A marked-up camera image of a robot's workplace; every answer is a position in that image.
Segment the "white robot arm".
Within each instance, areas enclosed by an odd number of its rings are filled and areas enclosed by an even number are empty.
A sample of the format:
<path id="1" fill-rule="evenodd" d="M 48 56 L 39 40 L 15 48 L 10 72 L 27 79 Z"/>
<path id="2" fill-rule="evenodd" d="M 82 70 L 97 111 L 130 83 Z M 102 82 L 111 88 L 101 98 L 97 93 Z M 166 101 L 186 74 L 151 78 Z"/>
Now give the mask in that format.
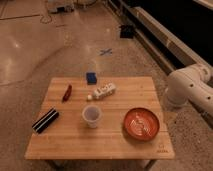
<path id="1" fill-rule="evenodd" d="M 208 85 L 210 78 L 210 69 L 201 63 L 171 72 L 167 77 L 164 102 L 172 108 L 181 108 L 191 101 L 213 114 L 213 88 Z"/>

